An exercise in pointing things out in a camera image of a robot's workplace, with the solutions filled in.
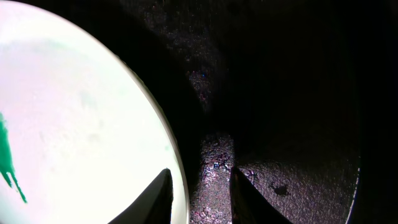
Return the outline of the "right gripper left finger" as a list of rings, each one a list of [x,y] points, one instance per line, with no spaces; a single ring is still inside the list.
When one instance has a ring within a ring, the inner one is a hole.
[[[170,224],[173,199],[172,175],[169,169],[163,169],[109,224]]]

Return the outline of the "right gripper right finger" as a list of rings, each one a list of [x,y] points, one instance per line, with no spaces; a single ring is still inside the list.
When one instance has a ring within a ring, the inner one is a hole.
[[[229,180],[232,224],[291,224],[237,168]]]

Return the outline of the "mint green plate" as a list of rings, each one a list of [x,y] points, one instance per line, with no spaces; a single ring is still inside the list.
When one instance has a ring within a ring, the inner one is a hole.
[[[66,19],[2,1],[1,222],[109,223],[163,169],[170,223],[188,223],[175,137],[139,77]]]

